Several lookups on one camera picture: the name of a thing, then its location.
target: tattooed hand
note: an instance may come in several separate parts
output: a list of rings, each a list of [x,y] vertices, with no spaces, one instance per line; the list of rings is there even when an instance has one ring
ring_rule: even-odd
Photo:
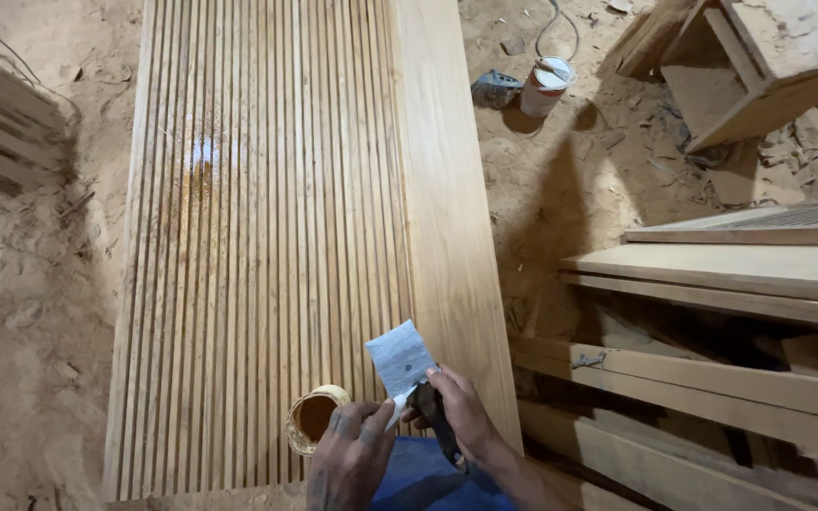
[[[362,511],[380,486],[396,438],[383,431],[393,401],[349,403],[334,410],[311,458],[308,511]]]

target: blue fabric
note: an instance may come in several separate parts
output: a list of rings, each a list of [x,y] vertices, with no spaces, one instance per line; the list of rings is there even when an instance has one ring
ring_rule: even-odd
[[[461,474],[435,438],[397,436],[369,511],[516,511],[494,480],[470,465]]]

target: fluted wood panel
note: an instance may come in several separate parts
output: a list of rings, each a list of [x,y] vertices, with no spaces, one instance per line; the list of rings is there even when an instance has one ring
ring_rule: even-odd
[[[426,2],[456,16],[450,2]],[[430,197],[404,188],[409,135],[399,126],[431,107],[405,115],[396,90],[406,71],[392,29],[398,8],[392,0],[145,1],[108,500],[300,480],[306,462],[283,430],[289,405],[328,383],[356,400],[383,400],[363,342],[410,317],[435,353],[480,350],[471,376],[500,375],[504,387],[483,396],[518,444],[486,208],[481,225],[444,220],[485,233],[486,243],[454,261],[471,264],[463,272],[484,285],[447,278],[451,295],[440,307],[481,304],[462,321],[487,335],[447,338],[431,299],[416,314],[416,287],[441,291],[436,275],[410,264],[410,238],[423,247],[433,221],[412,212],[437,210],[454,192],[483,203],[484,193],[473,124],[464,134],[471,167],[457,171],[471,181]],[[462,75],[451,86],[468,96]],[[461,111],[471,119],[471,105]],[[426,172],[447,173],[446,163]],[[409,228],[413,216],[420,221]]]

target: sandy floor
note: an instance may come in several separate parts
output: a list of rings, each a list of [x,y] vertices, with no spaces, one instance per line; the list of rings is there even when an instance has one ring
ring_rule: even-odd
[[[512,334],[567,335],[576,327],[571,296],[552,278],[559,258],[616,245],[628,227],[721,207],[702,173],[676,157],[657,118],[663,89],[595,76],[629,19],[594,2],[563,4],[581,35],[576,85],[542,125],[516,110],[476,112]],[[635,4],[638,11],[651,0]],[[470,80],[492,67],[525,78],[548,3],[461,0],[459,7]],[[0,0],[0,36],[75,112],[78,134],[75,183],[0,198],[0,509],[27,509],[29,495],[38,511],[104,507],[98,492],[140,18],[136,0]],[[499,42],[517,35],[527,51],[507,56]],[[563,18],[542,41],[545,53],[563,57],[574,46]],[[83,76],[73,82],[78,66]],[[605,148],[616,132],[623,141]],[[93,200],[60,223],[59,213],[88,191]],[[301,492],[290,485],[115,507],[298,508]]]

